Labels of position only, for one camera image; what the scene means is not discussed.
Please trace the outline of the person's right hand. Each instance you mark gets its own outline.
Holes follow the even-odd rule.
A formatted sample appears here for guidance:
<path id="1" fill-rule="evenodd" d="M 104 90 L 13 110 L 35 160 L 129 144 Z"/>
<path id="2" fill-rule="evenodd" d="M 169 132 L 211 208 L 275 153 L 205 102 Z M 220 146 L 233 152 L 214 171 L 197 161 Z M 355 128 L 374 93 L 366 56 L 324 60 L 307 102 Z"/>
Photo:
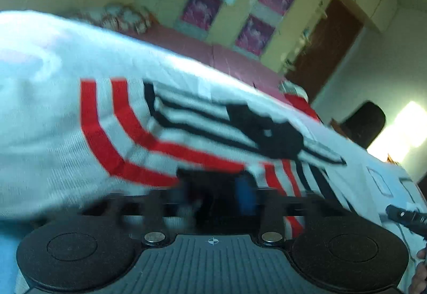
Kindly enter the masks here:
<path id="1" fill-rule="evenodd" d="M 426 249 L 424 248 L 418 251 L 417 257 L 422 261 L 416 266 L 416 272 L 412 277 L 410 287 L 408 288 L 409 294 L 426 293 L 426 288 L 427 288 Z"/>

